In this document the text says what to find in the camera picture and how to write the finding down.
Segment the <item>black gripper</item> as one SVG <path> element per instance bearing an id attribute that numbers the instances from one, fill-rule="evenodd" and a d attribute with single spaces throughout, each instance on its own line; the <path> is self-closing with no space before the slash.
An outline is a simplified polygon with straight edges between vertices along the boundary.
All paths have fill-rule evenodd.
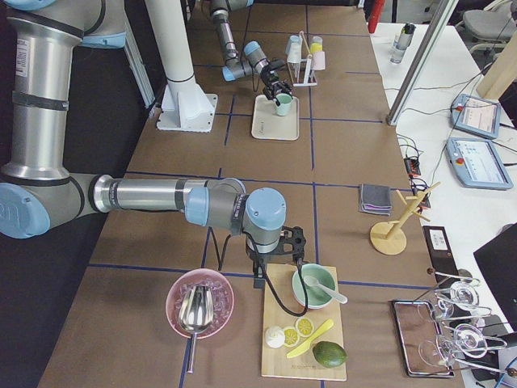
<path id="1" fill-rule="evenodd" d="M 287 95 L 290 95 L 292 93 L 292 88 L 290 84 L 286 81 L 280 80 L 275 67 L 263 67 L 260 73 L 260 78 L 264 84 L 263 94 L 266 96 L 268 100 L 275 101 L 276 92 L 277 94 Z"/>
<path id="2" fill-rule="evenodd" d="M 273 251 L 262 252 L 262 248 L 254 242 L 252 238 L 246 239 L 246 253 L 253 261 L 255 289 L 263 289 L 266 284 L 264 274 L 266 273 L 267 264 L 276 256 L 283 254 L 283 248 L 278 244 Z"/>

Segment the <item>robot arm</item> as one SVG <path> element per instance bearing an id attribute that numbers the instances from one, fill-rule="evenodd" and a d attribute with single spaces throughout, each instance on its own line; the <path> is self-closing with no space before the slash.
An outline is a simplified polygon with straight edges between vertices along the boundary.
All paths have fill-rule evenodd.
<path id="1" fill-rule="evenodd" d="M 286 65 L 285 61 L 282 59 L 270 61 L 257 41 L 251 41 L 244 47 L 246 59 L 242 61 L 230 27 L 229 13 L 250 7 L 253 3 L 252 0 L 214 0 L 210 2 L 210 19 L 216 28 L 225 62 L 222 73 L 227 82 L 257 74 L 264 84 L 263 94 L 279 107 L 280 94 L 292 96 L 292 87 L 287 81 L 281 80 L 277 73 L 278 69 Z"/>
<path id="2" fill-rule="evenodd" d="M 139 138 L 148 112 L 121 49 L 76 48 L 64 163 L 77 173 L 161 178 L 165 171 Z M 1 294 L 71 297 L 86 266 L 190 268 L 205 232 L 175 213 L 88 215 L 29 239 L 1 239 Z"/>

